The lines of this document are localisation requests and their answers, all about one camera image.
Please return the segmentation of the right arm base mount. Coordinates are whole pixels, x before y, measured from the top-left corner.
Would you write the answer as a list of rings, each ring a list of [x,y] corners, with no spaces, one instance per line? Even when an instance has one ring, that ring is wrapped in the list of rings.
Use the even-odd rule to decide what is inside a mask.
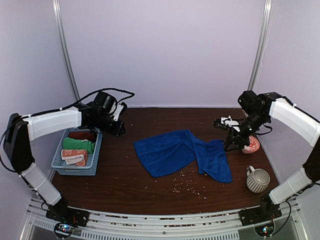
[[[239,211],[239,219],[242,226],[253,226],[259,237],[271,237],[276,232],[275,219],[282,216],[278,208],[271,212],[265,212],[261,207],[243,208]]]

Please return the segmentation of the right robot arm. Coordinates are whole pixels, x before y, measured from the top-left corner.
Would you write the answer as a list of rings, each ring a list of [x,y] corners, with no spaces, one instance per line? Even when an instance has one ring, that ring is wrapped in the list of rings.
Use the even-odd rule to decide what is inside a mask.
[[[244,119],[237,120],[231,116],[220,119],[220,123],[228,129],[225,150],[248,147],[250,137],[257,135],[263,125],[275,123],[274,137],[262,139],[267,156],[272,157],[273,163],[279,159],[290,164],[290,171],[298,168],[291,174],[283,170],[281,183],[262,197],[256,216],[266,221],[284,201],[319,182],[320,122],[277,92],[256,94],[246,90],[238,98],[238,103],[244,111]]]

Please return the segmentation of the orange bunny pattern towel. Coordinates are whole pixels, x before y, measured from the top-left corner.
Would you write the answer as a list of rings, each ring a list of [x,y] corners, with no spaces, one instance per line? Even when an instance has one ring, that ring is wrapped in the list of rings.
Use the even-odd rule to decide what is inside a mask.
[[[88,162],[88,152],[83,149],[62,149],[61,159],[67,166],[76,165],[78,167],[85,167]]]

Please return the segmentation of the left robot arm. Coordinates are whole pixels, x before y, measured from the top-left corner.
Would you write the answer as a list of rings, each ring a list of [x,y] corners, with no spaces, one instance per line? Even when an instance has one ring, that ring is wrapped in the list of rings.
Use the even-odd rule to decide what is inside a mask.
[[[69,221],[72,211],[49,179],[49,160],[63,131],[84,128],[115,137],[126,131],[121,120],[128,107],[124,99],[116,99],[106,89],[97,90],[94,95],[88,103],[79,99],[70,105],[37,113],[12,113],[0,139],[10,163],[8,171],[17,174],[61,222]]]

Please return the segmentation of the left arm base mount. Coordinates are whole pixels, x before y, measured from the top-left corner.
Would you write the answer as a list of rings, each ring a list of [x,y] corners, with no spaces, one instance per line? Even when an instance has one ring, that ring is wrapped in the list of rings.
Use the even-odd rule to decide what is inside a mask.
[[[46,218],[56,221],[53,232],[60,239],[69,238],[78,227],[86,227],[89,216],[90,213],[86,210],[69,207],[65,216],[58,215],[51,209],[48,209],[45,214]]]

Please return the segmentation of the blue towel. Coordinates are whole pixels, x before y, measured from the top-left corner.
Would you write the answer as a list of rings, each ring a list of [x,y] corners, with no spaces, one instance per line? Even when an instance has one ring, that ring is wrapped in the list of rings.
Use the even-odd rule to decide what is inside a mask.
[[[142,166],[154,178],[170,175],[197,161],[200,174],[220,183],[233,180],[221,139],[205,142],[190,130],[176,130],[138,140],[133,147]]]

